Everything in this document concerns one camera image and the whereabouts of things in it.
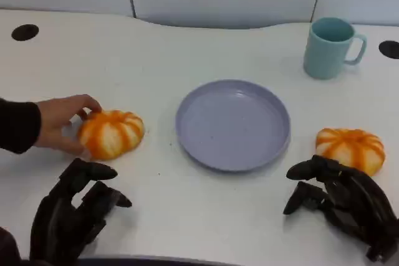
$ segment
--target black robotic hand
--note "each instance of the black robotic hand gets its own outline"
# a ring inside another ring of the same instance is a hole
[[[104,217],[115,207],[132,203],[119,191],[99,180],[112,179],[117,172],[107,165],[75,159],[37,210],[31,231],[30,261],[70,265],[84,247],[105,227]],[[74,195],[97,181],[75,208]]]
[[[367,257],[373,262],[386,262],[397,251],[399,221],[385,193],[365,173],[315,155],[288,170],[287,178],[316,178],[327,192],[299,182],[284,209],[285,215],[300,206],[322,211],[332,225],[368,244]]]

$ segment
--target black circular hole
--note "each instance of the black circular hole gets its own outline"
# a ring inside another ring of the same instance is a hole
[[[39,33],[39,28],[33,24],[18,26],[12,31],[11,37],[14,40],[30,40]]]
[[[378,47],[380,52],[390,59],[399,59],[399,43],[394,40],[386,40]]]

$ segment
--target white table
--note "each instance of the white table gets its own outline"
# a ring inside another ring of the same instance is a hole
[[[21,24],[39,26],[38,36],[12,40]],[[38,101],[89,93],[104,108],[144,119],[140,147],[109,163],[119,172],[109,184],[133,208],[109,217],[86,256],[360,266],[366,246],[328,226],[321,213],[301,209],[290,219],[282,215],[296,186],[286,171],[312,156],[315,135],[326,126],[363,128],[382,138],[387,160],[375,180],[399,212],[399,63],[378,51],[381,41],[399,40],[399,28],[356,28],[368,37],[363,62],[339,78],[317,81],[302,69],[308,24],[232,31],[164,27],[120,16],[0,11],[0,95]],[[272,166],[251,174],[214,173],[179,147],[174,117],[180,101],[222,78],[261,84],[286,104],[291,144]],[[40,200],[71,160],[51,150],[0,153],[0,224],[14,234],[23,256]]]

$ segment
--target purple plate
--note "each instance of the purple plate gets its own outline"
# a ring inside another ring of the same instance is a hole
[[[176,115],[180,144],[199,162],[222,171],[249,171],[287,148],[290,119],[268,89],[240,80],[192,91]]]

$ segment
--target small decorative pumpkin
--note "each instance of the small decorative pumpkin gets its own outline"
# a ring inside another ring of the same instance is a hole
[[[317,134],[316,154],[373,176],[385,160],[381,140],[363,130],[324,128]]]
[[[141,118],[119,110],[91,113],[78,132],[93,159],[114,159],[138,146],[144,136]]]

